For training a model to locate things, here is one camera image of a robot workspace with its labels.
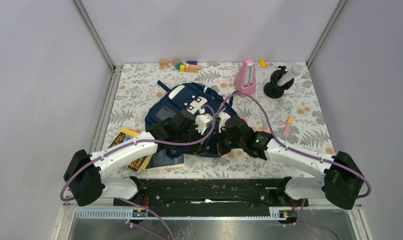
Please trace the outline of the navy blue student backpack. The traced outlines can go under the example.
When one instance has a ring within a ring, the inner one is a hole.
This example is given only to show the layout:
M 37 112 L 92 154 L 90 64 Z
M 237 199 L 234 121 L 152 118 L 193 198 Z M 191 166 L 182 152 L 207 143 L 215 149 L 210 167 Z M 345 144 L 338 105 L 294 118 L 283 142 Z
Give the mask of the navy blue student backpack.
M 166 91 L 166 96 L 162 97 L 157 103 L 155 103 L 148 111 L 144 121 L 145 130 L 148 132 L 152 130 L 156 124 L 165 122 L 168 118 L 173 118 L 177 113 L 182 110 L 188 110 L 195 116 L 199 115 L 199 112 L 192 106 L 192 102 L 197 103 L 202 100 L 206 100 L 204 105 L 210 106 L 215 112 L 219 109 L 220 105 L 224 103 L 222 112 L 225 112 L 230 117 L 237 116 L 237 112 L 232 108 L 233 97 L 229 101 L 224 101 L 223 96 L 219 95 L 214 89 L 205 85 L 190 82 L 176 85 L 173 88 L 168 88 L 160 80 L 157 84 Z M 214 133 L 210 135 L 206 142 L 200 143 L 196 146 L 172 146 L 166 148 L 166 155 L 169 157 L 179 157 L 183 154 L 201 156 L 205 158 L 218 158 L 221 156 L 221 152 L 211 150 L 214 146 Z

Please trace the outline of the yellow black treehouse book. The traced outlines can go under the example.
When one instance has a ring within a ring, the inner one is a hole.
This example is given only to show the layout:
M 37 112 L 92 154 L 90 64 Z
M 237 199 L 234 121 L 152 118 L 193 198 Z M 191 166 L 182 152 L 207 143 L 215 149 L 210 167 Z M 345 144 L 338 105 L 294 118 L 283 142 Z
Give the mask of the yellow black treehouse book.
M 111 143 L 111 145 L 109 146 L 109 148 L 115 147 L 121 143 L 124 143 L 132 138 L 135 138 L 139 135 L 139 132 L 135 132 L 133 130 L 130 129 L 126 129 L 126 128 L 122 128 L 120 130 L 120 132 L 118 133 L 118 135 L 116 136 L 116 138 L 113 140 L 113 142 Z M 129 162 L 126 166 L 128 169 L 136 172 L 136 173 L 140 173 L 143 170 L 146 169 L 146 167 L 148 166 L 150 160 L 152 159 L 153 155 L 146 155 L 143 157 L 140 157 L 136 160 L 133 160 L 132 162 Z

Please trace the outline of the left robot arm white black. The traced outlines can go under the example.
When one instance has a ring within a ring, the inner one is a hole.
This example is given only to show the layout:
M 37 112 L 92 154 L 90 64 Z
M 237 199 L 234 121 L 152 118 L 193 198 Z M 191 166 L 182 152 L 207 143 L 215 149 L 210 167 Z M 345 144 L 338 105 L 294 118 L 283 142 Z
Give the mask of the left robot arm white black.
M 148 131 L 105 150 L 74 153 L 64 175 L 60 192 L 64 202 L 90 205 L 100 198 L 123 198 L 140 205 L 145 193 L 131 179 L 114 178 L 111 173 L 139 158 L 166 148 L 193 147 L 203 143 L 213 132 L 216 119 L 209 113 L 194 116 L 182 110 L 172 118 L 153 124 Z

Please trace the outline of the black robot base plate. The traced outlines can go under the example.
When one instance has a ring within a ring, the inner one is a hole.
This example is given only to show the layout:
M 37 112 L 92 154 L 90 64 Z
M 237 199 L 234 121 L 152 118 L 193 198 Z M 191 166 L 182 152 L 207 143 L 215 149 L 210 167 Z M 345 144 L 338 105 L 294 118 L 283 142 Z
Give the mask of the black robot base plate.
M 284 178 L 142 179 L 134 178 L 138 192 L 130 201 L 160 213 L 242 214 L 270 207 L 307 206 L 286 195 Z

